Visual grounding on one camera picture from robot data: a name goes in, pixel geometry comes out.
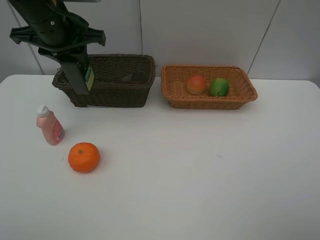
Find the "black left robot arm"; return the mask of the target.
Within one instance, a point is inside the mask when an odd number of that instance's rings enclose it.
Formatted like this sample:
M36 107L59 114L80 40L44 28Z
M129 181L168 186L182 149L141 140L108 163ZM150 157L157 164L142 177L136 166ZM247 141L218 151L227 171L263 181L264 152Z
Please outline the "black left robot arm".
M16 43L38 47L38 53L56 62L86 54L88 44L106 44L104 31L90 28L81 16L70 12L62 0L10 0L27 23L12 28L9 37Z

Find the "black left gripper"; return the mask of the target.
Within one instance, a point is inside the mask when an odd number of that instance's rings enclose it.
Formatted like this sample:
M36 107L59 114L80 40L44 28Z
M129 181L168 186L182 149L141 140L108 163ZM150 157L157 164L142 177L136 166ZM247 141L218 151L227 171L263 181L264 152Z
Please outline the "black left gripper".
M28 26L13 28L10 38L38 47L39 54L58 63L85 63L87 45L105 45L105 33L89 27L82 17L63 10L23 9L20 13Z

